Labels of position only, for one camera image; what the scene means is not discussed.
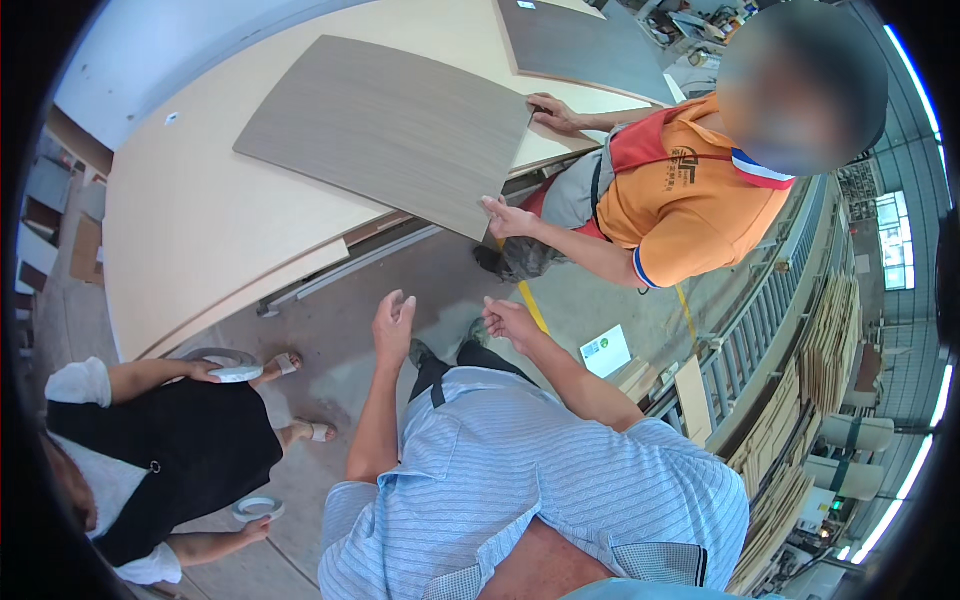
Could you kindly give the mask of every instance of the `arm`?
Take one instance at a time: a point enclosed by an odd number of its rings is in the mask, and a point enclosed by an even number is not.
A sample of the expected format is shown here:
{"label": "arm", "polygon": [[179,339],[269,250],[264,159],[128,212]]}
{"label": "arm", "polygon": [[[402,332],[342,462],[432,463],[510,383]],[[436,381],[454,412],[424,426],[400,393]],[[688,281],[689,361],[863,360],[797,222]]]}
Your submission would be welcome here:
{"label": "arm", "polygon": [[527,96],[527,104],[544,110],[544,112],[534,113],[534,121],[558,132],[581,132],[584,130],[609,132],[617,125],[640,121],[654,112],[662,110],[662,108],[650,107],[598,114],[580,114],[571,110],[565,102],[545,93]]}
{"label": "arm", "polygon": [[563,252],[584,269],[611,283],[646,287],[634,271],[633,252],[606,240],[546,223],[532,212],[507,206],[503,196],[499,201],[485,196],[483,203],[492,216],[490,232],[496,237],[532,237]]}
{"label": "arm", "polygon": [[207,361],[167,360],[163,358],[138,360],[107,369],[113,404],[123,404],[159,387],[177,377],[190,377],[197,381],[220,383],[220,379],[207,372],[221,369],[220,365]]}
{"label": "arm", "polygon": [[347,481],[376,483],[376,478],[396,467],[396,380],[410,352],[416,297],[401,302],[396,290],[380,302],[373,320],[376,368],[370,395],[364,404],[356,436],[347,455]]}
{"label": "arm", "polygon": [[624,432],[643,419],[643,412],[615,386],[587,371],[537,326],[530,311],[515,302],[487,297],[483,315],[493,337],[505,337],[553,386],[577,417],[596,420]]}
{"label": "arm", "polygon": [[264,516],[250,521],[237,532],[174,534],[167,538],[167,545],[177,555],[180,566],[193,566],[219,561],[255,541],[265,540],[269,533],[270,518]]}

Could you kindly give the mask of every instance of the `black apron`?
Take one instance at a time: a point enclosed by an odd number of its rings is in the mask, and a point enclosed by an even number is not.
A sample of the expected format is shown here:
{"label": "black apron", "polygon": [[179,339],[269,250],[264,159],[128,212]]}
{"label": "black apron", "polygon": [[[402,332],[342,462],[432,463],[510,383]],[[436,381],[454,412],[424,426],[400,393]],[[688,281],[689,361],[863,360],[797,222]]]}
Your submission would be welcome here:
{"label": "black apron", "polygon": [[283,458],[263,400],[247,383],[183,379],[107,409],[50,402],[47,410],[49,431],[148,470],[93,541],[114,566],[148,556],[177,525],[265,485]]}

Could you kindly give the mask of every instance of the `fluorescent light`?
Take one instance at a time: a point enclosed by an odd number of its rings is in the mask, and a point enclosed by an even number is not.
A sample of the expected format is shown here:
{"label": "fluorescent light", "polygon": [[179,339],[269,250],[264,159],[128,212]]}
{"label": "fluorescent light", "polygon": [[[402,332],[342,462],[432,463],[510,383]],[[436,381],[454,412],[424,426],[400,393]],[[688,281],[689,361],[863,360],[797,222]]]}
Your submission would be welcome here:
{"label": "fluorescent light", "polygon": [[[907,73],[910,74],[910,79],[913,80],[913,86],[917,88],[917,93],[920,94],[920,102],[924,105],[924,111],[926,112],[926,120],[930,122],[930,128],[933,130],[933,136],[938,142],[942,141],[940,137],[940,124],[937,122],[937,114],[933,111],[933,105],[930,104],[930,99],[926,95],[926,89],[920,81],[920,76],[917,74],[917,70],[913,68],[913,62],[910,61],[910,57],[906,55],[906,51],[903,49],[903,46],[900,44],[900,40],[897,39],[897,34],[894,33],[894,30],[889,25],[883,26],[883,31],[887,33],[887,36],[890,37],[890,41],[893,42],[894,47],[897,48],[897,54],[900,55],[900,60],[903,61],[903,65],[906,66]],[[938,144],[940,147],[940,164],[944,168],[944,179],[947,178],[947,158],[944,156],[944,147],[942,144]],[[953,198],[949,195],[949,183],[948,183],[948,198],[950,201],[950,206],[953,206]]]}
{"label": "fluorescent light", "polygon": [[867,555],[870,554],[870,551],[874,549],[876,543],[883,536],[883,533],[887,530],[887,527],[890,526],[890,523],[893,522],[894,517],[897,516],[897,511],[900,510],[900,507],[903,505],[903,500],[906,499],[907,495],[910,494],[910,489],[913,488],[914,482],[917,480],[917,476],[920,474],[920,469],[924,467],[924,461],[926,461],[926,455],[930,452],[930,447],[933,445],[933,436],[926,436],[924,438],[924,443],[920,446],[920,452],[917,453],[917,460],[913,462],[913,467],[910,468],[910,472],[907,473],[906,479],[903,481],[903,485],[900,486],[900,491],[897,492],[897,499],[890,503],[890,508],[887,509],[887,512],[883,514],[883,518],[880,520],[880,523],[877,524],[874,532],[867,537],[867,540],[863,542],[863,547],[853,555],[853,564],[860,564],[863,562]]}
{"label": "fluorescent light", "polygon": [[947,396],[950,394],[950,381],[953,379],[953,365],[947,365],[944,369],[944,382],[940,384],[940,395],[937,396],[937,406],[933,409],[933,418],[930,419],[930,426],[936,427],[940,419],[944,417],[947,410]]}

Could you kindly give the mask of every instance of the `gray woodgrain board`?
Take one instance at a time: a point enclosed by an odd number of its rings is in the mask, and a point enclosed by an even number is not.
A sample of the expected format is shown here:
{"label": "gray woodgrain board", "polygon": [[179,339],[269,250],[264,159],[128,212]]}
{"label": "gray woodgrain board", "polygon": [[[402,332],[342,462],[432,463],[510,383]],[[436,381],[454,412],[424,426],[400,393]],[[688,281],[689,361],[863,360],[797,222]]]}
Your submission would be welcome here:
{"label": "gray woodgrain board", "polygon": [[606,20],[545,2],[496,0],[517,71],[596,84],[673,106],[670,87],[638,23],[611,0]]}
{"label": "gray woodgrain board", "polygon": [[529,121],[525,98],[506,87],[406,52],[321,36],[233,150],[482,241],[490,219],[480,198],[500,193]]}

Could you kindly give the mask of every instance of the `striped collar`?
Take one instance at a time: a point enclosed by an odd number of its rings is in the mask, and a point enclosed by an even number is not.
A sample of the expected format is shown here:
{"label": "striped collar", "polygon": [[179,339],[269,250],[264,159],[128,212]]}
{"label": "striped collar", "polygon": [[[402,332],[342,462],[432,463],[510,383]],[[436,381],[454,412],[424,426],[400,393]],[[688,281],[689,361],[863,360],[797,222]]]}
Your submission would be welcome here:
{"label": "striped collar", "polygon": [[796,179],[796,177],[792,175],[783,175],[761,166],[739,148],[731,148],[731,151],[733,154],[733,168],[740,174],[740,177],[757,187],[776,190],[790,189],[790,186],[793,185],[793,181]]}

